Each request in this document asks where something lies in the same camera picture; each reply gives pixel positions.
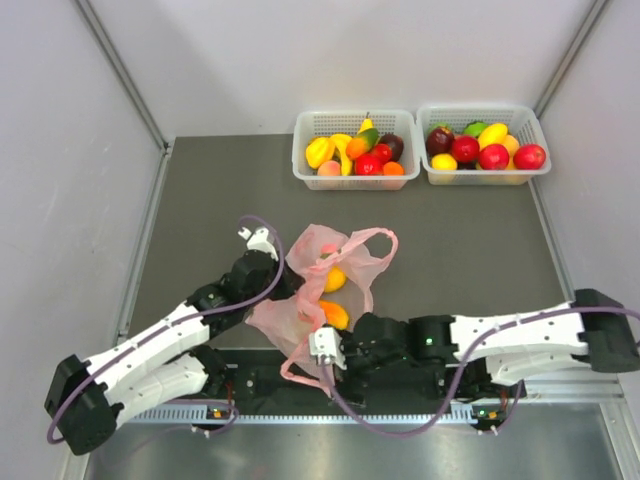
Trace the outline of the pink plastic bag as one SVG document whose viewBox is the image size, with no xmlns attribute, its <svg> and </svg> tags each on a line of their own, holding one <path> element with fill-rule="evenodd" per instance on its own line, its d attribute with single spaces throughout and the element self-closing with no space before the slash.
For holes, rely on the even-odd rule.
<svg viewBox="0 0 640 480">
<path fill-rule="evenodd" d="M 309 351 L 309 335 L 328 324 L 318 301 L 341 305 L 350 317 L 346 330 L 353 329 L 363 314 L 373 310 L 372 284 L 389 267 L 397 250 L 396 234 L 382 227 L 346 235 L 328 226 L 311 224 L 302 232 L 286 255 L 286 262 L 305 279 L 304 285 L 287 300 L 262 301 L 246 320 L 284 355 L 280 367 L 283 378 L 328 390 Z M 327 294 L 324 285 L 332 267 L 343 270 L 347 282 L 340 290 Z"/>
</svg>

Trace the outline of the green orange mango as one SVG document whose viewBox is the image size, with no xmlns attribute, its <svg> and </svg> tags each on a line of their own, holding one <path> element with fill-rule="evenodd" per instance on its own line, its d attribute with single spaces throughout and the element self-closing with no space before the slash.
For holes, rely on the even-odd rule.
<svg viewBox="0 0 640 480">
<path fill-rule="evenodd" d="M 356 134 L 346 148 L 347 155 L 355 160 L 366 154 L 378 143 L 379 132 L 376 128 L 367 130 L 362 134 Z"/>
</svg>

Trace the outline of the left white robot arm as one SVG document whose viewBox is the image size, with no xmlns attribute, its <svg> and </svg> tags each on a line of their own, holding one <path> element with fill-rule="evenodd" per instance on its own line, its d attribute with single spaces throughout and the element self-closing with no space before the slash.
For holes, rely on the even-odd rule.
<svg viewBox="0 0 640 480">
<path fill-rule="evenodd" d="M 229 272 L 136 336 L 87 359 L 61 360 L 44 402 L 52 420 L 48 442 L 81 456 L 146 410 L 185 395 L 220 394 L 226 366 L 208 341 L 260 303 L 292 297 L 303 283 L 286 261 L 248 250 Z"/>
</svg>

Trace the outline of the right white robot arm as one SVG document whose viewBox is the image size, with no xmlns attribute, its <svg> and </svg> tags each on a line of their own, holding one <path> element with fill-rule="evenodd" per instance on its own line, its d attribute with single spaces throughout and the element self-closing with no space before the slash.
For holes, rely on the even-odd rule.
<svg viewBox="0 0 640 480">
<path fill-rule="evenodd" d="M 632 313 L 598 290 L 571 302 L 497 316 L 427 315 L 406 322 L 363 315 L 343 337 L 346 373 L 364 376 L 401 364 L 442 373 L 469 367 L 466 380 L 487 396 L 537 374 L 587 364 L 598 373 L 639 368 Z"/>
</svg>

